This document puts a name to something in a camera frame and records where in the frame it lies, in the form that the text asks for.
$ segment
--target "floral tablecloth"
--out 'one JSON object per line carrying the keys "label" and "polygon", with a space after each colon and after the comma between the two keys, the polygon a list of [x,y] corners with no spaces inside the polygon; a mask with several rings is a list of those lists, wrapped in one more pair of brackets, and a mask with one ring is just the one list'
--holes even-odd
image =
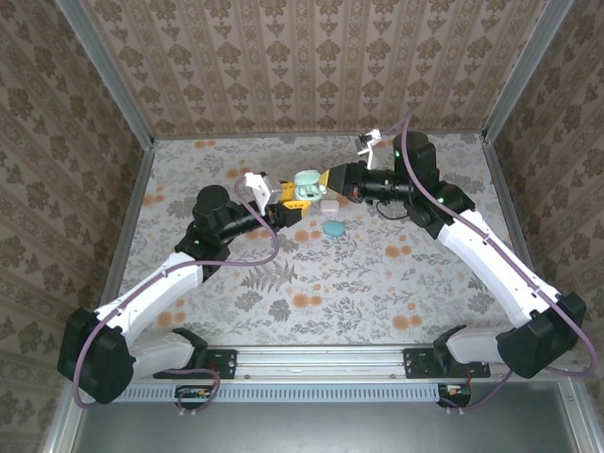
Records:
{"label": "floral tablecloth", "polygon": [[[442,178],[466,190],[507,242],[478,135],[430,139]],[[392,168],[391,141],[377,155]],[[158,142],[155,152],[122,292],[172,252],[204,186],[222,184],[232,195],[237,177],[250,170],[285,179],[358,160],[347,136]],[[338,213],[325,215],[313,205],[303,221],[281,230],[274,261],[223,267],[143,335],[184,325],[210,344],[398,344],[431,342],[458,324],[506,323],[469,268],[425,231],[408,219],[385,220],[375,207],[339,199]],[[391,216],[405,213],[402,206],[382,208]],[[345,235],[326,237],[327,220],[344,222]],[[271,253],[271,241],[265,231],[255,231],[236,239],[230,250],[231,260],[258,260]]]}

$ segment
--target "floral wallpaper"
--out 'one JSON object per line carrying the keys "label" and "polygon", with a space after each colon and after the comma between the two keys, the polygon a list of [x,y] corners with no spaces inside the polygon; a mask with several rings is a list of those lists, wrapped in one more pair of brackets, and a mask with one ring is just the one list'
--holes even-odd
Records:
{"label": "floral wallpaper", "polygon": [[[502,238],[507,229],[478,134],[431,136],[443,178],[463,187]],[[377,149],[393,167],[392,139]],[[200,189],[231,190],[245,172],[293,178],[356,161],[353,137],[166,141],[156,158],[126,267],[122,291],[155,270],[193,219]],[[261,267],[224,267],[178,299],[146,334],[184,326],[210,344],[395,344],[431,342],[458,324],[499,325],[506,316],[452,252],[409,219],[388,221],[376,208],[336,196],[341,210],[317,205],[279,231],[277,258]],[[390,216],[402,206],[384,207]],[[344,222],[339,239],[323,233],[327,220]],[[230,246],[231,260],[270,254],[268,234],[256,230]]]}
{"label": "floral wallpaper", "polygon": [[142,150],[52,1],[0,1],[0,451],[42,447],[64,323],[100,300]]}
{"label": "floral wallpaper", "polygon": [[[537,271],[604,354],[604,3],[577,0],[495,141]],[[592,385],[604,415],[604,367]]]}
{"label": "floral wallpaper", "polygon": [[546,0],[83,0],[156,136],[480,130]]}

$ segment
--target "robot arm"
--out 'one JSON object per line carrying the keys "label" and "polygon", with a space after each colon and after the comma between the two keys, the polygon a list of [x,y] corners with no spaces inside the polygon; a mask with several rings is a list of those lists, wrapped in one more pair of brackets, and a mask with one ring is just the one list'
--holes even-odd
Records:
{"label": "robot arm", "polygon": [[[292,200],[290,183],[247,174],[245,185],[256,197],[251,208],[274,232],[297,223],[310,206],[310,202]],[[245,206],[232,202],[222,186],[208,186],[199,192],[193,217],[175,252],[150,276],[94,312],[78,309],[67,320],[58,369],[71,380],[84,343],[105,322],[92,340],[79,373],[80,388],[101,404],[119,396],[133,378],[188,365],[201,367],[195,366],[199,363],[196,356],[204,354],[207,344],[185,329],[146,342],[136,340],[177,298],[210,278],[227,260],[228,245],[237,236],[260,227],[260,222]],[[197,261],[209,264],[196,265]]]}
{"label": "robot arm", "polygon": [[[373,134],[360,136],[370,142]],[[447,353],[459,363],[471,361],[505,362],[517,375],[532,378],[577,342],[577,334],[542,297],[556,301],[557,308],[578,326],[585,314],[585,303],[576,294],[562,296],[529,270],[502,243],[472,200],[457,186],[440,179],[436,153],[428,136],[409,132],[407,152],[413,172],[424,188],[461,219],[452,217],[428,200],[412,183],[402,157],[402,136],[393,140],[394,170],[372,170],[364,161],[339,165],[327,170],[322,181],[350,201],[402,202],[410,219],[434,240],[458,255],[485,283],[501,304],[514,328],[456,327],[446,334]],[[462,221],[469,221],[486,232],[479,236]],[[502,251],[497,253],[494,245]],[[528,285],[516,272],[528,276]]]}

